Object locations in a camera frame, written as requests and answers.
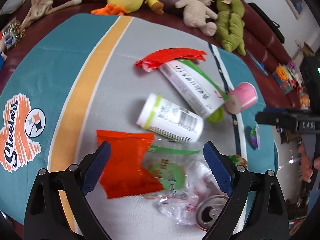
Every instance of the silver bolt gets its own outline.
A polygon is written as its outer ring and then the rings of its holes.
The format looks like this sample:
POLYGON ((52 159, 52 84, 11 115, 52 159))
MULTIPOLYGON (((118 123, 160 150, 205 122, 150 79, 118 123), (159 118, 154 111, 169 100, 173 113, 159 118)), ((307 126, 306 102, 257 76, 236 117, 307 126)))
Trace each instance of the silver bolt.
POLYGON ((39 175, 43 175, 43 174, 45 174, 47 171, 45 170, 45 169, 41 169, 41 170, 39 170, 39 175))
POLYGON ((245 171, 245 167, 244 166, 237 166, 237 170, 240 171, 240 172, 244 172, 245 171))
POLYGON ((76 171, 78 169, 78 165, 77 164, 72 164, 72 165, 70 165, 70 167, 69 167, 69 170, 70 171, 76 171))
POLYGON ((273 177, 275 175, 275 173, 273 171, 268 171, 267 172, 269 176, 273 177))

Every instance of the orange plush feet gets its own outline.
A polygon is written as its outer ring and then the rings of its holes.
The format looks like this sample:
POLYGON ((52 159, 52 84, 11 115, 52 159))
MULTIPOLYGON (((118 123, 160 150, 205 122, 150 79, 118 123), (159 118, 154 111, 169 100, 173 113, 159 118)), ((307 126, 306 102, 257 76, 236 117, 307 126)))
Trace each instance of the orange plush feet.
POLYGON ((125 13, 129 12, 123 7, 112 3, 107 4, 104 8, 91 11, 91 14, 96 15, 124 15, 125 13))

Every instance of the human hand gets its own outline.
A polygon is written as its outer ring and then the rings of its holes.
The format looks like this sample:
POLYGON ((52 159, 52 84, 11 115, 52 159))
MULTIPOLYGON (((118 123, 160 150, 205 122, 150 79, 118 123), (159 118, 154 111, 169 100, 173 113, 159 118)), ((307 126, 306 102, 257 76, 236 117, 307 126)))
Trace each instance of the human hand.
MULTIPOLYGON (((310 165, 309 157, 306 155, 306 149, 304 147, 304 144, 301 144, 299 146, 298 152, 302 154, 302 157, 301 157, 302 179, 310 183, 313 170, 310 165)), ((313 167, 317 170, 320 170, 320 157, 314 160, 313 167)))

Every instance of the orange snack bag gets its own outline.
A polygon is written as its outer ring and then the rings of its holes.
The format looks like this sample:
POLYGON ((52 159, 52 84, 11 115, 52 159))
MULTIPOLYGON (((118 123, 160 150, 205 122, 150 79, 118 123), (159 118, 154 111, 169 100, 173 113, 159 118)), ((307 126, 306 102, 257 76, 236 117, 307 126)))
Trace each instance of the orange snack bag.
POLYGON ((100 176, 100 184, 108 198, 163 190, 162 184, 141 166, 153 140, 153 133, 97 130, 98 144, 108 141, 111 145, 110 159, 100 176))

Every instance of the red leather couch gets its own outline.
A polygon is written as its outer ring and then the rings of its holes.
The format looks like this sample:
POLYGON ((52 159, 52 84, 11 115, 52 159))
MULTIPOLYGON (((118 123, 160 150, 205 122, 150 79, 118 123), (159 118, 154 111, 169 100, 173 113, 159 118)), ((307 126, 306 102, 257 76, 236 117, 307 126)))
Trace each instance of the red leather couch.
MULTIPOLYGON (((54 0, 54 6, 65 3, 66 1, 68 0, 54 0)), ((129 15, 191 33, 203 40, 219 46, 214 37, 207 37, 199 29, 185 26, 182 21, 183 8, 177 9, 174 6, 175 2, 178 0, 159 1, 164 3, 165 14, 163 15, 153 13, 146 5, 143 5, 138 11, 129 15)), ((287 64, 291 59, 268 25, 249 5, 245 2, 243 3, 245 6, 245 14, 243 17, 245 22, 245 47, 259 62, 264 64, 265 69, 269 73, 273 73, 278 66, 278 63, 287 64)), ((25 36, 19 45, 16 48, 9 49, 9 51, 7 51, 8 59, 5 62, 3 69, 0 71, 0 92, 2 92, 5 84, 20 61, 53 28, 74 14, 90 13, 91 10, 102 8, 105 4, 106 0, 99 0, 96 2, 94 0, 83 0, 82 4, 78 6, 63 9, 33 23, 33 25, 26 30, 25 36)), ((12 15, 12 17, 16 16, 17 19, 22 22, 30 6, 30 0, 27 0, 24 5, 12 15)), ((215 3, 211 5, 211 9, 217 11, 215 3)), ((254 64, 248 55, 240 57, 246 62, 255 77, 267 106, 278 108, 300 108, 299 99, 295 90, 285 95, 277 85, 274 78, 271 75, 266 76, 254 64)))

